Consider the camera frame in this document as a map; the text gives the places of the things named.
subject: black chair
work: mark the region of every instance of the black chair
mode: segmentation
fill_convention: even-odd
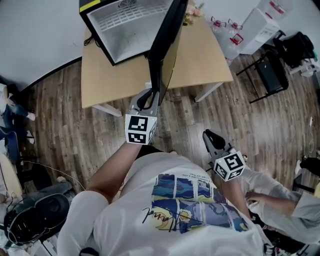
[[[259,97],[255,85],[247,72],[247,70],[252,66],[255,67],[267,91],[267,94],[263,97]],[[246,72],[258,97],[257,99],[250,101],[250,104],[262,100],[266,97],[269,97],[273,94],[277,94],[281,91],[284,91],[289,86],[288,78],[284,67],[282,66],[279,58],[270,50],[266,51],[260,59],[258,59],[251,65],[247,66],[245,69],[241,70],[236,75],[238,76],[243,72]]]
[[[302,60],[315,58],[314,45],[309,37],[301,32],[298,32],[291,38],[280,40],[286,34],[279,30],[280,35],[273,39],[275,49],[278,52],[278,57],[292,69],[300,66]]]

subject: wooden table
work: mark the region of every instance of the wooden table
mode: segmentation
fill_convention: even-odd
[[[0,167],[9,196],[15,193],[16,197],[20,198],[24,192],[17,176],[17,170],[11,164],[9,158],[2,153],[0,153]]]
[[[91,35],[87,29],[85,38]],[[223,82],[233,80],[221,48],[204,18],[183,26],[169,89],[205,85],[195,98],[202,101]],[[112,66],[94,42],[83,48],[81,70],[82,107],[94,107],[116,117],[122,113],[106,104],[134,96],[150,82],[148,60],[137,56]]]

